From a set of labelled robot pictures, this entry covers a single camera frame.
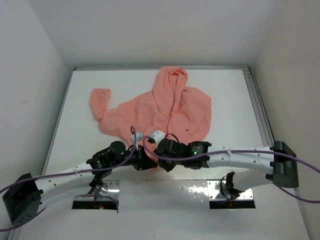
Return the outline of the salmon pink hooded jacket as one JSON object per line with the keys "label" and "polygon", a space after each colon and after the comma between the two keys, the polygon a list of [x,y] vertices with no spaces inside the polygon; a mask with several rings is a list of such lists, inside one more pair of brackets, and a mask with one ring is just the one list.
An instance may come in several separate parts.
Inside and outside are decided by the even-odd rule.
{"label": "salmon pink hooded jacket", "polygon": [[210,131],[212,99],[201,90],[188,87],[183,68],[165,66],[157,74],[152,90],[115,108],[109,108],[111,91],[95,88],[90,106],[103,134],[131,143],[130,126],[146,135],[160,130],[174,134],[184,144],[202,141]]}

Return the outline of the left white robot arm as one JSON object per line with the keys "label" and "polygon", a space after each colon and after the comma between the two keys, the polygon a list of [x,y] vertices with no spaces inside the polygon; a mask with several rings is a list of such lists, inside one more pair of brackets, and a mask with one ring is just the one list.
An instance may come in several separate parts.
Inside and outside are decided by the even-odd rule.
{"label": "left white robot arm", "polygon": [[103,179],[118,167],[132,166],[137,171],[158,165],[143,146],[126,147],[114,141],[87,161],[51,175],[21,175],[15,183],[1,190],[11,225],[15,228],[36,217],[46,207],[78,195],[93,194],[102,187]]}

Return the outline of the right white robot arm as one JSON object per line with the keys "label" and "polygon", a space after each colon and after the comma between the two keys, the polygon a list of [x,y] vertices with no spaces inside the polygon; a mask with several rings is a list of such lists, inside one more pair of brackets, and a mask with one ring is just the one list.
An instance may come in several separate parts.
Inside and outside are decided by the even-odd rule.
{"label": "right white robot arm", "polygon": [[188,169],[231,167],[247,169],[249,174],[258,172],[266,182],[282,188],[299,186],[296,154],[282,141],[263,148],[230,149],[207,141],[188,144],[164,138],[154,151],[159,166],[170,172],[176,165]]}

